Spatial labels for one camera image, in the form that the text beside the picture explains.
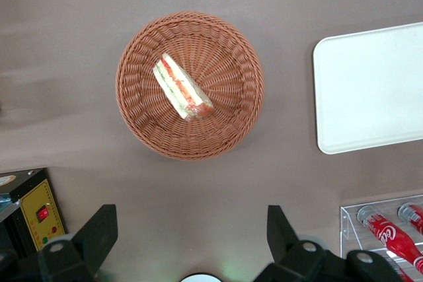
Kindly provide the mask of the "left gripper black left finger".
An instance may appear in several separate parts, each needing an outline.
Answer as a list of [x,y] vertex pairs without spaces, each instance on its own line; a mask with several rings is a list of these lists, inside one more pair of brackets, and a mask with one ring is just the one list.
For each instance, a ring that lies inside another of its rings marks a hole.
[[116,206],[103,205],[76,234],[54,238],[31,256],[2,249],[1,280],[95,281],[117,239]]

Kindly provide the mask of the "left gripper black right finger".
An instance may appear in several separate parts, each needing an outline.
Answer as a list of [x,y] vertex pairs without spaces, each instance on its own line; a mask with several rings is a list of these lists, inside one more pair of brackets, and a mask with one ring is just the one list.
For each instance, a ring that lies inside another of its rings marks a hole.
[[274,261],[256,281],[402,281],[382,256],[353,250],[345,259],[311,240],[301,240],[278,205],[268,206],[267,241]]

